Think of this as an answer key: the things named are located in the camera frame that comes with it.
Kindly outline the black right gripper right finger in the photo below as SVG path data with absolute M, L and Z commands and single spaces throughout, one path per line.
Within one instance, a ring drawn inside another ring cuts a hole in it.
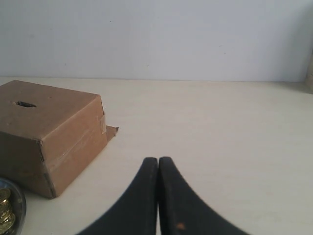
M 158 163 L 158 209 L 162 235 L 247 234 L 201 200 L 170 157 Z

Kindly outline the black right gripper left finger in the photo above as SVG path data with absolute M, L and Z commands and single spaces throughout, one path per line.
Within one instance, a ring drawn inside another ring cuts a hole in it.
M 155 235 L 157 227 L 157 158 L 144 158 L 136 176 L 114 203 L 81 235 Z

